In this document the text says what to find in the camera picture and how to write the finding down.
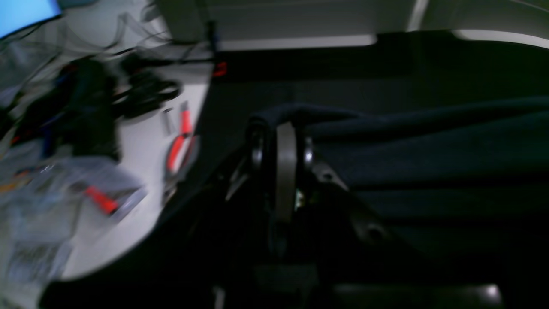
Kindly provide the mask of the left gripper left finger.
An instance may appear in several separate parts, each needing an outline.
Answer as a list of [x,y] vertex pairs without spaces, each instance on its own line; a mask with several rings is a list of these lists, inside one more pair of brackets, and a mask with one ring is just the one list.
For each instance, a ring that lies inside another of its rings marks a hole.
[[275,240],[275,134],[253,123],[231,156],[223,201],[231,241]]

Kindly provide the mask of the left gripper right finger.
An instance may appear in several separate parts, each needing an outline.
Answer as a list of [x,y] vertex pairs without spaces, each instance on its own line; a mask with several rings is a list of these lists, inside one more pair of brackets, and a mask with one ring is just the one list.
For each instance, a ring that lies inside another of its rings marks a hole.
[[314,150],[312,139],[301,135],[290,122],[276,128],[275,218],[278,224],[289,224],[296,209],[296,191],[305,184],[308,174],[319,182],[348,187],[327,162]]

